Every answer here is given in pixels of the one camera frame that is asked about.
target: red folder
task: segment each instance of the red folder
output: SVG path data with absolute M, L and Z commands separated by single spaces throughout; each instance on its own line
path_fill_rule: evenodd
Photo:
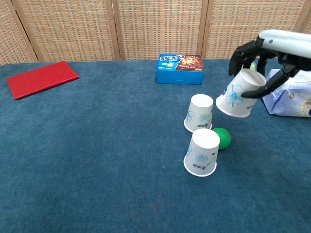
M 33 69 L 6 79 L 15 100 L 78 79 L 79 76 L 62 61 Z

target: cookie box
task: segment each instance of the cookie box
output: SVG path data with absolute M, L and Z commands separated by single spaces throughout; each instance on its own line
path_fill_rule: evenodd
M 160 54 L 157 83 L 202 84 L 204 67 L 200 55 Z

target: blue carpet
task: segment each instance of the blue carpet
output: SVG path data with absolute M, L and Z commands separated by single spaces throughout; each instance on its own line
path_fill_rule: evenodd
M 80 79 L 13 100 L 5 78 L 46 64 L 0 67 L 1 233 L 310 232 L 309 118 L 214 105 L 231 145 L 209 177 L 183 167 L 191 96 L 215 100 L 229 61 L 204 61 L 203 85 L 157 84 L 156 61 L 69 63 Z

